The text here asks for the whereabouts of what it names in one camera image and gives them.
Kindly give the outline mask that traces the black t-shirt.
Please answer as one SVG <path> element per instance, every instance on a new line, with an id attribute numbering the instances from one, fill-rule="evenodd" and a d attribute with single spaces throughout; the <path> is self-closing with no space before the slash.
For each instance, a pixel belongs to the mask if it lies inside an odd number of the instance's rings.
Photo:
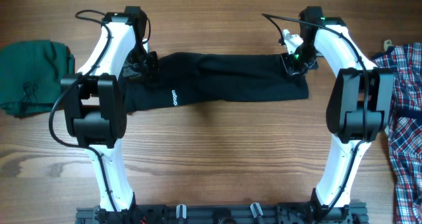
<path id="1" fill-rule="evenodd" d="M 207 101 L 267 102 L 307 99 L 305 78 L 286 74 L 280 55 L 173 53 L 159 59 L 149 82 L 119 78 L 127 112 Z"/>

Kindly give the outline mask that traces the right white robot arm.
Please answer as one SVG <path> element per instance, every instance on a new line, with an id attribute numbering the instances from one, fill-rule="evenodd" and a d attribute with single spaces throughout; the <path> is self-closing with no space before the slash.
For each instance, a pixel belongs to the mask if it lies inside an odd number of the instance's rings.
<path id="1" fill-rule="evenodd" d="M 301 78 L 324 57 L 336 77 L 326 108 L 330 153 L 305 216 L 309 223 L 340 222 L 351 215 L 349 192 L 362 157 L 387 126 L 394 75 L 368 60 L 344 21 L 324 16 L 321 7 L 306 7 L 295 21 L 300 33 L 284 30 L 280 38 L 287 75 Z"/>

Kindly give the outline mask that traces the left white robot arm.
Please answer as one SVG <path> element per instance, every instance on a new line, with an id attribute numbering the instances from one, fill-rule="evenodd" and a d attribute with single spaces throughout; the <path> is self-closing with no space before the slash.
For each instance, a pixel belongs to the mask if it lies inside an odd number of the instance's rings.
<path id="1" fill-rule="evenodd" d="M 61 79 L 54 105 L 63 106 L 68 133 L 89 155 L 100 189 L 99 205 L 78 209 L 76 221 L 145 223 L 123 163 L 127 113 L 118 79 L 157 77 L 158 57 L 148 48 L 150 20 L 139 6 L 127 6 L 122 13 L 104 13 L 98 24 L 102 32 L 91 56 L 77 73 Z"/>

